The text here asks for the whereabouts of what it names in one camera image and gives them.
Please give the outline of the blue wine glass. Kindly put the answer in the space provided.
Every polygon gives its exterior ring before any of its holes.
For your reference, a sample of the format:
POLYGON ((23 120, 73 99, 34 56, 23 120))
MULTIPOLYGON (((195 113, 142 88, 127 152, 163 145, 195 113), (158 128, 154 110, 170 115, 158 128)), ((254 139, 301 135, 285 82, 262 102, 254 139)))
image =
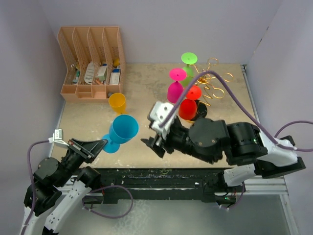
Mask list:
POLYGON ((129 142, 139 132, 136 119, 130 115, 117 116, 110 125, 109 132, 102 137, 107 143, 103 147, 106 153, 115 153, 120 145, 129 142))

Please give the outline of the yellow wine glass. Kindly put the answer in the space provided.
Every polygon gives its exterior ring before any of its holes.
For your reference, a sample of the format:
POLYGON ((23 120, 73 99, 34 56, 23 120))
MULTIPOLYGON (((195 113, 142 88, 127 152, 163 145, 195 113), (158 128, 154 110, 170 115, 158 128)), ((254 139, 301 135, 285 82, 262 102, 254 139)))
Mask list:
POLYGON ((122 93, 113 93, 109 97, 109 105, 117 115, 128 114, 126 111, 126 97, 122 93))

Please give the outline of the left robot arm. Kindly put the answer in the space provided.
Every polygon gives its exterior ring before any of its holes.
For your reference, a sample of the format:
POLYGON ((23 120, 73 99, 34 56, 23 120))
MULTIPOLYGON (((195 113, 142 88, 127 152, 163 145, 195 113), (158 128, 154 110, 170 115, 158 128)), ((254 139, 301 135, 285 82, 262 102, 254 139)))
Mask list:
POLYGON ((101 175, 90 166, 84 167, 69 195, 57 204, 62 192, 59 190, 70 180, 82 163, 92 163, 108 143, 107 140, 79 141, 70 139, 49 143, 60 145, 67 150, 66 155, 57 160, 53 157, 43 159, 36 171, 29 165, 31 185, 24 198, 24 219, 22 235, 57 235, 65 219, 73 212, 89 192, 99 190, 101 175))

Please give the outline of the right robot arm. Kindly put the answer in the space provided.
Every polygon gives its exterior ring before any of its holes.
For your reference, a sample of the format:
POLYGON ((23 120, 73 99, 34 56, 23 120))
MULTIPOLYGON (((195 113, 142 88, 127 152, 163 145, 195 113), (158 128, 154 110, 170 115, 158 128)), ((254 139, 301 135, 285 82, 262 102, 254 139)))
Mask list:
POLYGON ((225 156, 231 168, 218 173, 214 182, 222 191, 254 176, 271 179, 306 168, 294 151, 279 148, 248 122, 226 124, 224 120, 200 118, 186 128, 176 118, 165 137, 156 134, 141 141, 160 158, 177 150, 214 164, 225 156))

